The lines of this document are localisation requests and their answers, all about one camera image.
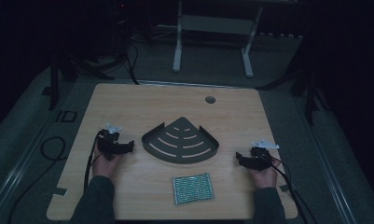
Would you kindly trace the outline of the person's right hand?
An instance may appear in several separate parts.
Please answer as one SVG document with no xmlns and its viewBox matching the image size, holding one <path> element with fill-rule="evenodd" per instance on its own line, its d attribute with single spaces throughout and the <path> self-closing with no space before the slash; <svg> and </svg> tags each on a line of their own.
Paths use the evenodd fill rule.
<svg viewBox="0 0 374 224">
<path fill-rule="evenodd" d="M 272 166 L 262 171 L 250 170 L 256 189 L 275 188 L 277 184 L 277 170 L 280 162 L 274 160 Z"/>
</svg>

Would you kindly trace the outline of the black tripod stand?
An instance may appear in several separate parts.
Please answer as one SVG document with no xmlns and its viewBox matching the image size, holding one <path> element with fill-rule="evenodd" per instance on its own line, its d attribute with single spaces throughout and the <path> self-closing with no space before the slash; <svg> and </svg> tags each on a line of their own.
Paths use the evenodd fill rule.
<svg viewBox="0 0 374 224">
<path fill-rule="evenodd" d="M 77 66 L 99 79 L 113 80 L 113 77 L 105 75 L 103 70 L 115 67 L 122 63 L 122 60 L 116 59 L 110 63 L 93 66 L 68 51 L 56 50 L 50 59 L 50 85 L 42 91 L 43 95 L 50 97 L 49 111 L 52 111 L 59 101 L 59 72 L 61 71 L 60 63 L 69 63 L 71 66 Z"/>
<path fill-rule="evenodd" d="M 287 72 L 295 79 L 291 87 L 291 94 L 297 97 L 305 96 L 304 117 L 312 126 L 313 111 L 318 109 L 314 101 L 315 97 L 318 97 L 324 108 L 329 109 L 324 94 L 317 87 L 317 81 L 319 80 L 318 69 L 315 66 L 303 63 L 301 60 L 293 60 L 289 64 Z"/>
</svg>

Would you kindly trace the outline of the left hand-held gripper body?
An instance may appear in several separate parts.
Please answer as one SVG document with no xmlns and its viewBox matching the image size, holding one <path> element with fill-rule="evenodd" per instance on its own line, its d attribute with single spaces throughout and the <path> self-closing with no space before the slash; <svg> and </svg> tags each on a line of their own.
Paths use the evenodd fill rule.
<svg viewBox="0 0 374 224">
<path fill-rule="evenodd" d="M 106 124 L 105 129 L 98 132 L 98 149 L 109 160 L 113 160 L 116 155 L 124 154 L 123 145 L 118 142 L 121 127 Z"/>
</svg>

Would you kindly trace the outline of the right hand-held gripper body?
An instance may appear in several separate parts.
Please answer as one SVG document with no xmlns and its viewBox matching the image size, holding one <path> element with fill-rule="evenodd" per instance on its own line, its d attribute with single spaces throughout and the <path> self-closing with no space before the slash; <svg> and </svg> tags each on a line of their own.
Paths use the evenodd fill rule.
<svg viewBox="0 0 374 224">
<path fill-rule="evenodd" d="M 272 165 L 272 156 L 269 153 L 270 149 L 279 149 L 280 146 L 262 139 L 260 141 L 251 143 L 251 164 L 253 170 L 263 171 Z"/>
</svg>

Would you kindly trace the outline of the dark grey corner shelf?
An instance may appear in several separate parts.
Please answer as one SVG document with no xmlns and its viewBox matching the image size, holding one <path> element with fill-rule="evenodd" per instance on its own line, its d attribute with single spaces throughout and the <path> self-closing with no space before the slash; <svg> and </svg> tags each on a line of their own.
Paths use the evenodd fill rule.
<svg viewBox="0 0 374 224">
<path fill-rule="evenodd" d="M 161 123 L 142 136 L 144 149 L 152 156 L 170 163 L 192 164 L 212 158 L 218 141 L 203 127 L 196 128 L 181 117 L 169 125 Z"/>
</svg>

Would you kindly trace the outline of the white metal stand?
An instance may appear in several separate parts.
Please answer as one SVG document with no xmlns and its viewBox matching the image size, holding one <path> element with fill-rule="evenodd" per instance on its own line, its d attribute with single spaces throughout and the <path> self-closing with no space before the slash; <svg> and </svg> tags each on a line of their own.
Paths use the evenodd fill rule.
<svg viewBox="0 0 374 224">
<path fill-rule="evenodd" d="M 211 16 L 190 15 L 183 12 L 183 0 L 178 0 L 176 45 L 173 56 L 173 71 L 179 72 L 182 62 L 182 32 L 199 31 L 232 35 L 246 35 L 248 40 L 241 48 L 244 72 L 247 77 L 254 75 L 249 56 L 256 30 L 263 12 L 263 7 L 258 7 L 255 17 L 251 20 L 221 18 Z"/>
</svg>

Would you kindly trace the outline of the person's left hand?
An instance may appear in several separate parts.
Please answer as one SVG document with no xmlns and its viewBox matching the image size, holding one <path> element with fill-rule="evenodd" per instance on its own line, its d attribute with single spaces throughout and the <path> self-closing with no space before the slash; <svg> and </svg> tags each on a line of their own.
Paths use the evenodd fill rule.
<svg viewBox="0 0 374 224">
<path fill-rule="evenodd" d="M 112 179 L 122 158 L 122 155 L 115 155 L 114 158 L 111 161 L 109 161 L 106 157 L 104 157 L 101 154 L 99 149 L 96 147 L 94 149 L 94 163 L 92 164 L 92 175 L 99 175 Z"/>
</svg>

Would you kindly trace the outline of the green scouring cloth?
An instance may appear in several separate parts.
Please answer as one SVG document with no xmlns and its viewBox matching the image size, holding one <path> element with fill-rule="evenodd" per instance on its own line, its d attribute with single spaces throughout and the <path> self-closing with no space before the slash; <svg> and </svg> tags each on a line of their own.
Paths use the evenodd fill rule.
<svg viewBox="0 0 374 224">
<path fill-rule="evenodd" d="M 173 178 L 174 203 L 181 205 L 214 198 L 211 177 L 208 173 Z"/>
</svg>

